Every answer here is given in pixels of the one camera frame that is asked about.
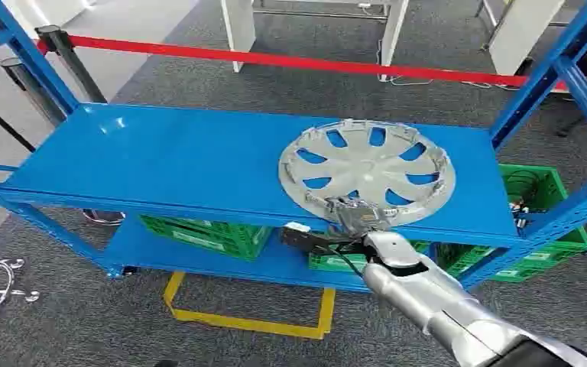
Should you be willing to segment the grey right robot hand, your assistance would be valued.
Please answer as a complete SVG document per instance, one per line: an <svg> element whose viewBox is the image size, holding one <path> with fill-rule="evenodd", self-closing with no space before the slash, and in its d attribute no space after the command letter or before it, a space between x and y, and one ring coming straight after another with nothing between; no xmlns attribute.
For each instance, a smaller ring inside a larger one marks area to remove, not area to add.
<svg viewBox="0 0 587 367"><path fill-rule="evenodd" d="M360 198L328 197L326 212L337 220L336 232L349 238L360 238L369 232L391 228L385 209Z"/></svg>

